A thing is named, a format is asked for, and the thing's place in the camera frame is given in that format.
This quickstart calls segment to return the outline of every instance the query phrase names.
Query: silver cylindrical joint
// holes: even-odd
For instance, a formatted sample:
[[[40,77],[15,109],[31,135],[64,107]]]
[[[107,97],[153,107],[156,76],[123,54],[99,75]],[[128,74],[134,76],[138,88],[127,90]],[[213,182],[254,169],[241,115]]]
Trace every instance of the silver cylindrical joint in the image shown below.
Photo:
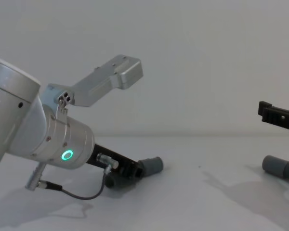
[[[39,92],[30,75],[0,60],[0,161]]]
[[[53,119],[52,110],[44,105],[47,132],[44,141],[32,154],[19,156],[57,167],[75,169],[87,162],[93,152],[94,135],[85,124],[70,117],[64,124]]]

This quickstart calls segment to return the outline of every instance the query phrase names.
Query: green led ring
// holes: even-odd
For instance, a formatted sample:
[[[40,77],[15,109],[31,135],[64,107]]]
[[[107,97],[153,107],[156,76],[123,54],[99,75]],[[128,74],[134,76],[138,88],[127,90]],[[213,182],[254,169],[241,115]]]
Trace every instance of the green led ring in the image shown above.
[[[66,152],[64,152],[61,156],[62,160],[69,160],[70,158],[72,158],[73,156],[73,151],[72,150],[67,150]]]

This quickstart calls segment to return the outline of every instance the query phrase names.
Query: gray rubber gripper tip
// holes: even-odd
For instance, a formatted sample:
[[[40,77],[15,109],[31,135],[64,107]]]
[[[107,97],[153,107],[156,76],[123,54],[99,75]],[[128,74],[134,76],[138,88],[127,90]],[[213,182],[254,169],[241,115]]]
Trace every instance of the gray rubber gripper tip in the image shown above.
[[[284,170],[289,161],[268,155],[263,159],[262,168],[264,171],[277,176],[284,177]]]
[[[163,170],[164,164],[160,157],[155,157],[152,159],[145,159],[138,161],[142,165],[144,174],[143,177],[148,177],[153,174],[159,173]]]

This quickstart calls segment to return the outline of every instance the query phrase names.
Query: cable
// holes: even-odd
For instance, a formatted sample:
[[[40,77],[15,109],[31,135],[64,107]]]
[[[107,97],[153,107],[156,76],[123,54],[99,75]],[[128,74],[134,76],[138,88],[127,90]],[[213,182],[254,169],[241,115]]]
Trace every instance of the cable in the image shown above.
[[[87,200],[95,199],[96,197],[98,197],[99,195],[101,195],[101,193],[102,193],[102,191],[103,191],[103,189],[104,189],[105,181],[106,181],[106,175],[107,175],[107,174],[104,173],[100,191],[99,191],[96,195],[94,195],[94,196],[91,196],[91,197],[77,196],[77,195],[75,195],[75,194],[70,193],[70,192],[67,191],[67,190],[64,190],[64,189],[62,189],[61,192],[65,193],[66,195],[69,195],[69,196],[71,196],[71,197],[74,197],[74,198],[76,198],[76,199],[79,199],[79,200],[85,200],[85,201],[87,201]]]

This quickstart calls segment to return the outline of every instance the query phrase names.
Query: white wall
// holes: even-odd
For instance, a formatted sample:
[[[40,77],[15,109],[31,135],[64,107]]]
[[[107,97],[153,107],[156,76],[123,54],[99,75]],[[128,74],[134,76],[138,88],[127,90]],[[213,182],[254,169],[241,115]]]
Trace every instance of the white wall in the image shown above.
[[[72,85],[122,53],[145,77],[70,115],[99,135],[287,134],[289,0],[0,0],[0,58]]]

